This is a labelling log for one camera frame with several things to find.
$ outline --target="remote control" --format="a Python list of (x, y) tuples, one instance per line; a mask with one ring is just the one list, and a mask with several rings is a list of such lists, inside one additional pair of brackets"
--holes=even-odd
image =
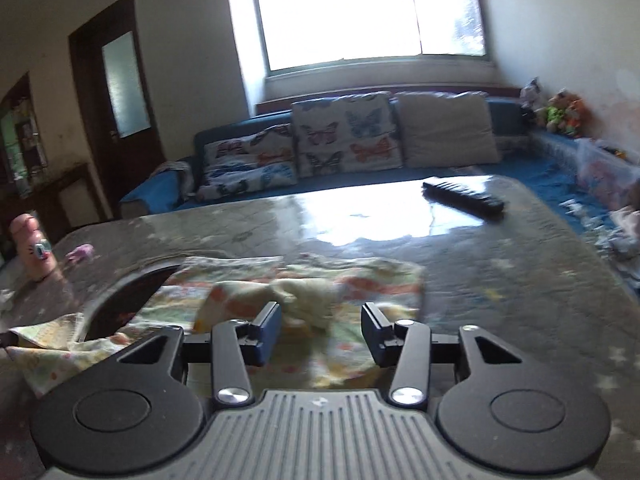
[(440, 178), (425, 180), (422, 183), (422, 193), (444, 205), (463, 209), (483, 218), (498, 218), (504, 211), (504, 202), (499, 198)]

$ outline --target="stuffed toy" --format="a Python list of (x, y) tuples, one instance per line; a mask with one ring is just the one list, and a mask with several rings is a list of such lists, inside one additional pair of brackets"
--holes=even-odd
[(589, 111), (582, 99), (576, 99), (566, 109), (564, 114), (564, 134), (570, 137), (580, 137), (580, 128), (587, 120)]
[(546, 107), (536, 110), (537, 124), (553, 134), (564, 134), (567, 127), (566, 112), (569, 106), (580, 97), (566, 89), (559, 91), (549, 99)]

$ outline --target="ridged gray surface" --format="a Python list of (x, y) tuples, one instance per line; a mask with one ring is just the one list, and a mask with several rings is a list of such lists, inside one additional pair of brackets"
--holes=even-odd
[[(47, 480), (73, 477), (51, 472)], [(371, 390), (269, 391), (220, 413), (202, 441), (140, 480), (490, 480), (510, 478), (462, 460), (423, 414)], [(595, 480), (587, 471), (566, 477)]]

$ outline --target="table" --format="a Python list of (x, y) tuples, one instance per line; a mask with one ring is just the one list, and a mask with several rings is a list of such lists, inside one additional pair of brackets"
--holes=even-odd
[[(96, 259), (23, 287), (0, 332), (76, 312), (132, 270), (187, 254), (336, 258), (385, 256), (422, 264), (422, 320), (436, 332), (476, 324), (552, 364), (610, 407), (612, 436), (598, 465), (609, 480), (640, 478), (640, 308), (594, 251), (517, 181), (461, 177), (504, 198), (503, 222), (487, 223), (420, 195), (420, 182), (350, 187), (109, 222), (73, 232), (59, 259), (92, 243)], [(0, 288), (20, 287), (14, 261)], [(449, 385), (433, 375), (435, 393)], [(35, 399), (0, 359), (0, 470), (33, 478), (41, 466), (28, 438)]]

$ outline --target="blanket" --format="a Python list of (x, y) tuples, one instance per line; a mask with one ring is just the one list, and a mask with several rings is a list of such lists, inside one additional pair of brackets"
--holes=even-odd
[[(271, 258), (187, 258), (124, 326), (84, 341), (82, 313), (12, 331), (8, 347), (37, 396), (100, 362), (151, 330), (179, 325), (205, 333), (228, 319), (253, 319), (268, 301), (280, 303), (283, 327), (270, 362), (248, 367), (254, 392), (265, 388), (372, 386), (379, 374), (360, 332), (360, 307), (373, 301), (390, 320), (414, 318), (422, 304), (424, 269), (386, 258), (337, 260), (301, 254)], [(209, 365), (190, 365), (188, 385), (210, 395)]]

